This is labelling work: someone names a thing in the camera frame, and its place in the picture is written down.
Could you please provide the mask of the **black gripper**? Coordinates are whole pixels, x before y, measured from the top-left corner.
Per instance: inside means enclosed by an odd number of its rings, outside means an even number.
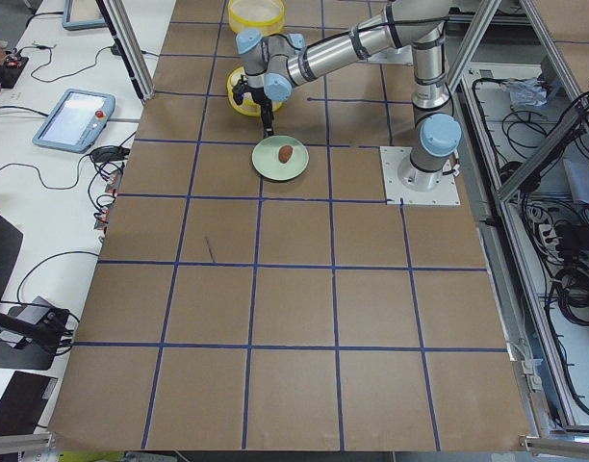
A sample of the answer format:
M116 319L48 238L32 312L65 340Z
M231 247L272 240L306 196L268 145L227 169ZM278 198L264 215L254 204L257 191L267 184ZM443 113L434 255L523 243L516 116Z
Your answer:
M253 100L257 102L257 100L263 100L264 102L269 101L268 97L265 95L263 89L251 89L243 76L240 82L234 87L233 94L237 104L241 105L243 102L243 95L247 92L252 94ZM261 120L263 124L263 138L266 139L274 135L274 128L273 128L273 110L271 106L262 106L261 107Z

